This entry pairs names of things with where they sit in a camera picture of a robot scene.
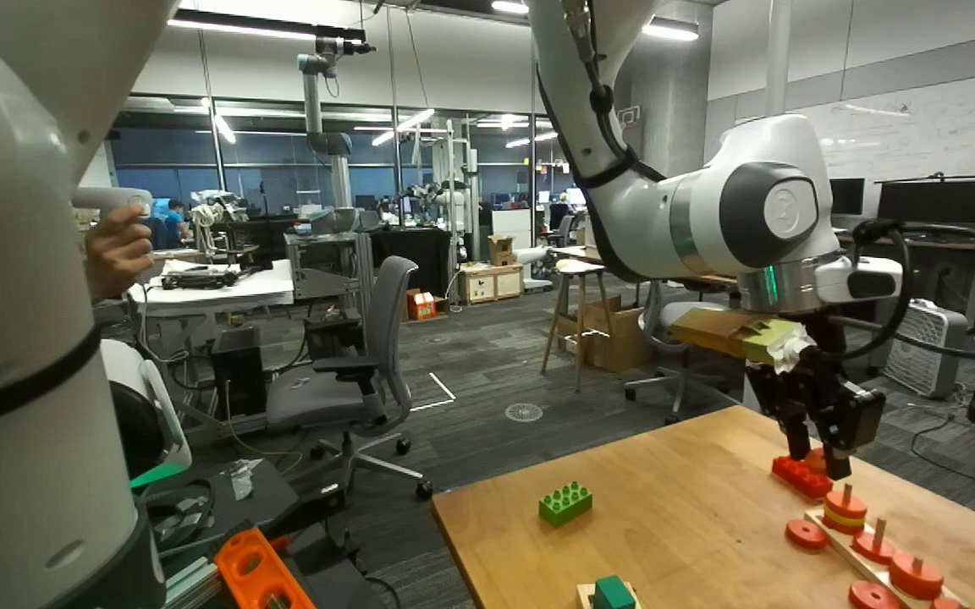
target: ceiling light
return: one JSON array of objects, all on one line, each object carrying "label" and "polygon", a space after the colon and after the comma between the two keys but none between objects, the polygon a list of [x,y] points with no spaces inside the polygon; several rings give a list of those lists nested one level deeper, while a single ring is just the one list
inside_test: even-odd
[{"label": "ceiling light", "polygon": [[243,33],[243,36],[277,36],[277,41],[317,41],[317,46],[341,50],[341,53],[367,53],[367,29],[348,28],[321,28],[302,19],[269,19],[269,17],[240,17],[240,15],[215,15],[215,10],[175,10],[169,28],[190,29],[222,29],[222,33]]},{"label": "ceiling light", "polygon": [[528,15],[524,0],[491,0],[495,15]]},{"label": "ceiling light", "polygon": [[698,25],[690,19],[672,19],[672,17],[655,17],[646,28],[643,28],[646,36],[656,36],[656,41],[698,41]]},{"label": "ceiling light", "polygon": [[223,114],[215,114],[215,129],[222,132],[223,142],[231,142],[231,147],[238,142],[238,132],[228,124]]},{"label": "ceiling light", "polygon": [[542,132],[542,134],[537,134],[533,142],[552,142],[552,138],[558,138],[558,132]]},{"label": "ceiling light", "polygon": [[388,129],[380,138],[374,138],[374,147],[383,147],[383,142],[390,142],[399,132],[415,132],[417,124],[424,124],[429,117],[434,117],[434,108],[417,112],[417,114],[405,117],[395,129]]}]

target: green block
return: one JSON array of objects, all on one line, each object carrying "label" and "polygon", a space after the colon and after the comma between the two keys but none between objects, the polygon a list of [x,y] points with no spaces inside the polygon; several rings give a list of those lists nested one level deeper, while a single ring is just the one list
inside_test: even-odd
[{"label": "green block", "polygon": [[592,495],[584,484],[565,484],[565,487],[552,492],[549,496],[542,496],[539,506],[552,528],[561,528],[565,521],[574,521],[592,506]]},{"label": "green block", "polygon": [[632,595],[620,576],[608,576],[608,580],[596,580],[592,606],[596,609],[632,609]]}]

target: wooden tabletop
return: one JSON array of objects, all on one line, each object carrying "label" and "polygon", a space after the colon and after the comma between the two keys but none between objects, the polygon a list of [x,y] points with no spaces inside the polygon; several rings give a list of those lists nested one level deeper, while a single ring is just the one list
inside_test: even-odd
[{"label": "wooden tabletop", "polygon": [[[809,505],[769,478],[779,454],[776,423],[733,407],[438,495],[434,511],[488,609],[569,609],[577,584],[600,576],[632,582],[646,609],[846,606],[859,580],[849,563],[784,533]],[[592,513],[542,523],[539,496],[569,482],[592,492]],[[853,492],[975,606],[975,511],[859,460]]]}]

